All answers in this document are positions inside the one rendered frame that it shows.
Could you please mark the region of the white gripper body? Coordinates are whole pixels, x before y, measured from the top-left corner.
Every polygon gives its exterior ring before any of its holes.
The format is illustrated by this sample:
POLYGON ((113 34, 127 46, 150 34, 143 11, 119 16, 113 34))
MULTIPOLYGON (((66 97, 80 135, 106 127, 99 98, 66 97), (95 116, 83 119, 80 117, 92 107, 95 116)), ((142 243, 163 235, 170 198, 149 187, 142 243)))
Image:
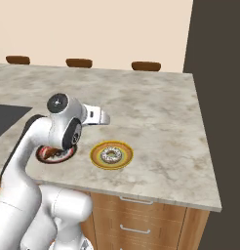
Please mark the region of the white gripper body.
POLYGON ((109 125, 110 124, 110 116, 103 110, 100 111, 100 125, 109 125))

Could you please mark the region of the sprinkled chocolate donut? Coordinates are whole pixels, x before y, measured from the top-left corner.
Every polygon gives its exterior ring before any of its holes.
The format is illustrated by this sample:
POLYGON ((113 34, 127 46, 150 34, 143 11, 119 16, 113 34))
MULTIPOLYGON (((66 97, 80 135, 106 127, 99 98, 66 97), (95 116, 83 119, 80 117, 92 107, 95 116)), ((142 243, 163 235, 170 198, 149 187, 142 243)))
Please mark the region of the sprinkled chocolate donut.
POLYGON ((100 158, 107 164, 114 164, 122 159, 122 152, 115 146, 108 146, 100 153, 100 158))

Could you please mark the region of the yellow striped plate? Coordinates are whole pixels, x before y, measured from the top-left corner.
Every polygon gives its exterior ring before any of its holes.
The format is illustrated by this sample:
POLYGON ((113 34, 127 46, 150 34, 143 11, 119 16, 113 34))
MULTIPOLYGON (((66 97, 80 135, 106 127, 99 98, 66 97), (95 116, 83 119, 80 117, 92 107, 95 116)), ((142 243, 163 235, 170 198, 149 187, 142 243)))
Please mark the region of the yellow striped plate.
POLYGON ((119 170, 124 168, 132 161, 133 157, 133 149, 128 144, 121 141, 103 141, 95 145, 90 152, 92 163, 103 170, 119 170), (119 162, 107 164, 101 160, 100 153, 108 146, 115 146, 121 150, 122 159, 119 162))

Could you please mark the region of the red rimmed white plate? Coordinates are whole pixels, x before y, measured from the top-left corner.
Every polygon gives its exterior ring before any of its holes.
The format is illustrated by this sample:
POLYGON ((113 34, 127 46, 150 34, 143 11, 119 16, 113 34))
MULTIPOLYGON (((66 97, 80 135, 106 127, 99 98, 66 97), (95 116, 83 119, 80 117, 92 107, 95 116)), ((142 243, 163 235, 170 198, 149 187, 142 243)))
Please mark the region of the red rimmed white plate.
POLYGON ((60 153, 56 153, 54 156, 51 156, 48 159, 44 159, 43 156, 48 147, 50 146, 39 146, 35 153, 37 160, 45 164, 62 163, 71 158, 77 151, 77 146, 73 146, 72 148, 66 150, 62 149, 60 153))

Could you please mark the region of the brown bar stool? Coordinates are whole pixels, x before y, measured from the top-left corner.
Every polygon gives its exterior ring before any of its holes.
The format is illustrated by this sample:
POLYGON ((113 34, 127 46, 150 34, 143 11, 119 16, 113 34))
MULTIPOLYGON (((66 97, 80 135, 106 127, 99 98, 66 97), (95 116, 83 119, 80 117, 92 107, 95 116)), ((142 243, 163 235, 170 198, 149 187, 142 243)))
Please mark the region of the brown bar stool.
POLYGON ((140 71, 159 71, 161 69, 160 62, 132 62, 133 70, 140 71))
POLYGON ((65 62, 69 67, 91 68, 93 66, 93 61, 89 59, 66 59, 65 62))
POLYGON ((30 58, 27 56, 7 56, 6 61, 10 64, 30 64, 30 58))

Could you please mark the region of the brown pastry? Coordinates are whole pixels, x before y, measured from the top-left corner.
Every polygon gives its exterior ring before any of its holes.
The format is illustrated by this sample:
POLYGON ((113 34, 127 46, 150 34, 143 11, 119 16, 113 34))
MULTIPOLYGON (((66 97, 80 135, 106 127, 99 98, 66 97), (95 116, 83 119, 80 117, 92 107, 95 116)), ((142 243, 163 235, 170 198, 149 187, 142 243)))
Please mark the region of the brown pastry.
POLYGON ((54 148, 54 147, 48 147, 43 158, 48 159, 51 156, 54 156, 56 153, 60 153, 61 149, 54 148))

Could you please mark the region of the black hob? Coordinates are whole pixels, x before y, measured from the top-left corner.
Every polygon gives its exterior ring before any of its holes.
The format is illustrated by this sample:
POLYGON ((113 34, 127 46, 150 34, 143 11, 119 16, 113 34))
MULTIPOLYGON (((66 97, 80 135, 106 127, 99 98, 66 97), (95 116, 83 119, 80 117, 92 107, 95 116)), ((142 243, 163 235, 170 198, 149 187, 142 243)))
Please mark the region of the black hob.
POLYGON ((31 110, 28 106, 0 104, 0 136, 31 110))

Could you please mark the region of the wooden drawer front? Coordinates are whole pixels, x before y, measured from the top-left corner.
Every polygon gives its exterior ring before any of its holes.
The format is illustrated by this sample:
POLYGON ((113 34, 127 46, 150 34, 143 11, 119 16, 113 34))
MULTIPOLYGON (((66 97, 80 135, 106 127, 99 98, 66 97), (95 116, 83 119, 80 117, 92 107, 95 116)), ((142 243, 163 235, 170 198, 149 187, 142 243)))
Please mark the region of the wooden drawer front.
POLYGON ((139 240, 140 242, 151 243, 177 250, 182 222, 106 209, 95 209, 93 211, 93 216, 96 233, 139 240), (151 233, 141 234, 121 230, 119 227, 120 224, 131 229, 151 229, 151 233))
POLYGON ((95 192, 92 192, 91 196, 95 206, 99 208, 129 212, 145 216, 154 216, 168 220, 181 221, 186 210, 185 207, 157 202, 153 202, 152 205, 126 202, 120 200, 119 196, 95 192))

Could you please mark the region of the wooden cabinet side panel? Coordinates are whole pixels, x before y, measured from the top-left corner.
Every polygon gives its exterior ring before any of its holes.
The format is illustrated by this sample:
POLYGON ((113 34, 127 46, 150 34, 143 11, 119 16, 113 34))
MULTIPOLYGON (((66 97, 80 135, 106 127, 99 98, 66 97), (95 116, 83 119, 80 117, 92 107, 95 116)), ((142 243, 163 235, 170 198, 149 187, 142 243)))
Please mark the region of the wooden cabinet side panel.
POLYGON ((198 250, 209 215, 209 211, 193 208, 187 209, 183 234, 181 235, 183 250, 198 250))

